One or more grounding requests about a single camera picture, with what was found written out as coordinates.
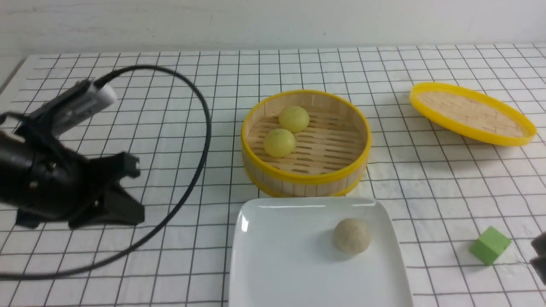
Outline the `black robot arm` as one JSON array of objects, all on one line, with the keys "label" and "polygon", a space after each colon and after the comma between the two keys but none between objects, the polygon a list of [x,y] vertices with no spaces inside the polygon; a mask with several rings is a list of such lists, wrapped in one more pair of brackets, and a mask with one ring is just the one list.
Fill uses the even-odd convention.
[{"label": "black robot arm", "polygon": [[[15,154],[8,152],[6,145],[1,146],[1,158],[3,158],[4,156],[8,158],[8,162],[6,167],[4,167],[3,165],[1,166],[1,181],[9,183],[11,180],[15,179],[17,174],[22,174],[23,171],[20,171],[18,169],[18,166],[16,165]],[[167,214],[167,216],[156,227],[154,227],[154,229],[152,229],[150,233],[145,235],[142,239],[140,239],[136,243],[127,247],[125,250],[122,250],[121,252],[116,253],[113,256],[105,258],[94,264],[90,264],[87,266],[78,267],[74,269],[68,269],[65,271],[59,271],[59,272],[22,273],[22,274],[2,272],[1,279],[10,280],[10,281],[41,281],[41,280],[54,280],[56,278],[66,278],[68,276],[91,272],[93,270],[107,266],[125,256],[128,256],[130,253],[134,252],[139,247],[147,243],[150,239],[152,239],[160,230],[164,229],[166,224],[177,214],[179,209],[182,208],[185,201],[189,197],[189,193],[191,192],[191,189],[193,189],[193,187],[195,187],[195,183],[190,184],[189,188],[187,188],[186,190],[186,194],[184,194],[184,196],[180,199],[179,203],[175,205],[175,208],[173,209],[173,211]]]}]

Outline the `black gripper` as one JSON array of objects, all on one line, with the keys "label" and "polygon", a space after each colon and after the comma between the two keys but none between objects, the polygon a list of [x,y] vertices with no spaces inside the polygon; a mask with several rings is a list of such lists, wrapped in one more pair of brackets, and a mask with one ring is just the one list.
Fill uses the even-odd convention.
[{"label": "black gripper", "polygon": [[95,225],[136,226],[144,206],[111,180],[141,175],[139,159],[127,152],[88,159],[65,148],[36,120],[14,113],[23,142],[12,142],[12,204],[15,225],[35,229],[66,222],[70,229]]}]

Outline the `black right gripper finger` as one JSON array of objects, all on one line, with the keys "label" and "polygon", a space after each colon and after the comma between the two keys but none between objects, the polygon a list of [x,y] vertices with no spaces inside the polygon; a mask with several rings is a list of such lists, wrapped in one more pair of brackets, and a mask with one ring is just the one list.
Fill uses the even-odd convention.
[{"label": "black right gripper finger", "polygon": [[543,232],[538,237],[535,237],[531,241],[531,246],[537,256],[530,260],[530,264],[540,278],[540,281],[546,285],[546,233]]}]

